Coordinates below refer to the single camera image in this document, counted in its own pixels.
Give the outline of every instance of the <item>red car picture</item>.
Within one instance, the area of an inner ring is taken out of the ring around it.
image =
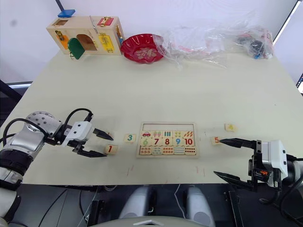
[[[142,134],[142,136],[143,136],[143,137],[145,137],[145,136],[150,137],[151,134],[150,134],[149,132],[145,132],[145,133]]]

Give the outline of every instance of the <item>wooden toy house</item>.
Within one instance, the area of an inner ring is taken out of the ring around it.
[[[57,18],[46,29],[65,54],[70,54],[72,38],[79,41],[84,54],[121,54],[124,35],[118,17]]]

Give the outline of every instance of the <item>white table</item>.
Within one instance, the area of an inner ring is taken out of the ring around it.
[[[87,150],[103,151],[106,144],[115,144],[119,151],[115,156],[88,158],[70,147],[45,145],[24,183],[223,183],[213,171],[249,179],[253,150],[213,146],[212,136],[280,139],[289,154],[302,156],[303,98],[278,60],[230,54],[226,66],[186,62],[179,70],[165,59],[151,65],[104,55],[72,61],[58,53],[3,125],[38,110],[64,121],[72,110],[86,107],[94,113],[93,125],[114,137],[113,142],[92,137]],[[77,113],[71,124],[85,116]],[[200,157],[136,158],[136,143],[124,143],[124,136],[138,137],[141,122],[195,122]],[[238,131],[225,131],[224,123],[235,124]],[[21,127],[22,123],[14,124],[10,133]]]

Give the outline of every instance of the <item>red bowl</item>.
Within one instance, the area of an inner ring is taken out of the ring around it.
[[[153,41],[152,34],[139,34],[123,41],[121,51],[129,60],[151,64],[163,58]]]

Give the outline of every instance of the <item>wooden number puzzle board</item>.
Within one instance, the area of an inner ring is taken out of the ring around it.
[[[198,157],[194,123],[143,122],[137,157]]]

